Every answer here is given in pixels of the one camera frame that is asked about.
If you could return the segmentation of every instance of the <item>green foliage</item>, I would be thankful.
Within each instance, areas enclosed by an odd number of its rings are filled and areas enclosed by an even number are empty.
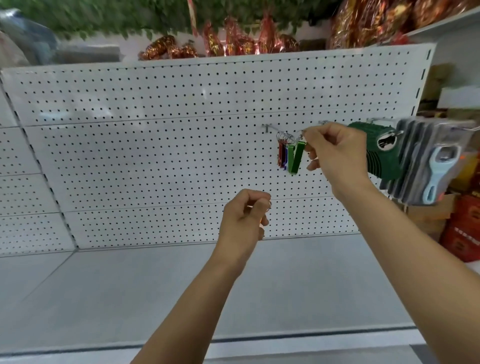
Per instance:
[[[194,0],[197,26],[210,20],[221,27],[227,15],[247,26],[259,22],[267,7],[279,28],[294,30],[321,0]],[[121,34],[191,32],[187,0],[0,0],[0,8],[17,8],[22,14],[52,29],[59,36],[81,38],[95,32]]]

